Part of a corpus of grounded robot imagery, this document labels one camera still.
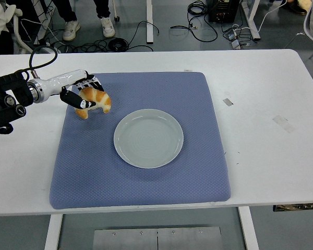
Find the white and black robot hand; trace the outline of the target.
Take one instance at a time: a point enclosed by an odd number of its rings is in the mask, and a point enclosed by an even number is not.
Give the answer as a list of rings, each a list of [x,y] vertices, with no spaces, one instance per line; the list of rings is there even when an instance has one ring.
[[[96,105],[96,101],[87,101],[87,99],[69,91],[68,88],[71,85],[75,85],[80,91],[89,86],[96,90],[104,91],[95,75],[88,74],[81,69],[48,80],[36,79],[34,85],[37,85],[38,89],[38,98],[34,98],[35,103],[42,103],[48,100],[50,96],[59,94],[63,102],[77,109],[93,107]]]

